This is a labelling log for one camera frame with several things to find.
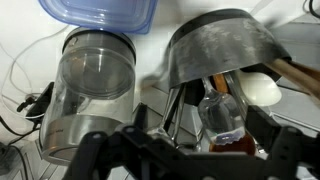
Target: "metal utensil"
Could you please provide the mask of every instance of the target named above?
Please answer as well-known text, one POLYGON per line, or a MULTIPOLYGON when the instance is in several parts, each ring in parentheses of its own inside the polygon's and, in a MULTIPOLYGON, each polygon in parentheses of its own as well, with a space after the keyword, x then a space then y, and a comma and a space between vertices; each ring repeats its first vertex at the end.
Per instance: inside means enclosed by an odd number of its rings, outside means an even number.
POLYGON ((187 22, 174 33, 169 48, 169 87, 249 66, 270 72, 256 66, 290 57, 263 25, 237 9, 209 12, 187 22))
POLYGON ((246 119, 248 103, 247 103, 245 96, 243 95, 243 92, 241 90, 239 81, 238 81, 235 73, 234 72, 226 72, 226 73, 224 73, 224 77, 227 81, 227 84, 229 86, 231 94, 233 95, 235 101, 238 104, 242 118, 246 119))
POLYGON ((243 119, 234 98, 217 92, 209 79, 202 78, 206 94, 198 106, 204 133, 217 145, 230 144, 245 135, 243 119))
POLYGON ((182 88, 182 94, 180 96, 179 105, 176 110, 176 121, 174 124, 174 130, 173 130, 173 134, 172 134, 172 141, 175 144, 177 144, 180 124, 181 124, 182 111, 183 111, 183 106, 184 106, 184 98, 185 98, 185 94, 186 94, 186 88, 184 86, 181 88, 182 88))
POLYGON ((160 124, 156 127, 151 127, 147 130, 147 134, 153 138, 162 138, 168 143, 174 145, 172 138, 169 136, 167 131, 165 130, 165 126, 168 121, 171 121, 175 110, 177 109, 179 99, 184 90, 185 85, 182 84, 178 88, 172 88, 169 92, 168 101, 165 107, 165 112, 160 124))
POLYGON ((176 149, 189 149, 189 150, 192 150, 193 152, 201 152, 202 137, 203 137, 203 129, 201 129, 200 132, 198 133, 198 135, 196 136, 197 141, 195 143, 193 143, 193 142, 180 143, 176 146, 176 149))

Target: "wooden spoon handle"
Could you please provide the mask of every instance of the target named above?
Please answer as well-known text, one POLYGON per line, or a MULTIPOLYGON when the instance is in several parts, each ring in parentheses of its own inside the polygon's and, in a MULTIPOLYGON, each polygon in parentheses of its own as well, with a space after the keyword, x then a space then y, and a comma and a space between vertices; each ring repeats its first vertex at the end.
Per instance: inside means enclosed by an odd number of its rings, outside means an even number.
POLYGON ((320 82, 313 77, 303 73, 282 59, 277 59, 265 65, 320 100, 320 82))
POLYGON ((311 68, 311 67, 308 67, 308 66, 305 66, 303 64, 299 64, 297 62, 293 62, 293 61, 291 61, 290 64, 293 67, 299 69, 303 73, 311 76, 313 79, 315 79, 315 80, 320 82, 320 71, 319 70, 311 68))
POLYGON ((216 88, 218 92, 228 93, 228 85, 226 80, 224 79, 223 74, 213 75, 214 83, 216 84, 216 88))

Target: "clear plastic container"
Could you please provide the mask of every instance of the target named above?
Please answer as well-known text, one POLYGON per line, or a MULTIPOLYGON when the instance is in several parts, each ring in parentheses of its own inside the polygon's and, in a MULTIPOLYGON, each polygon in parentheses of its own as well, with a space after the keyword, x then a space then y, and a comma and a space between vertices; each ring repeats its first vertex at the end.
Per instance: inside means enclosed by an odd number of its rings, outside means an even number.
POLYGON ((244 123, 234 98, 217 92, 208 78, 203 78, 205 96, 198 106, 204 134, 215 145, 231 144, 245 135, 244 123))
POLYGON ((131 122, 134 66, 134 46, 123 34, 84 28, 70 33, 41 127, 44 159, 67 165, 85 134, 111 135, 131 122))
POLYGON ((157 0, 39 0, 59 21, 112 32, 149 32, 157 0))

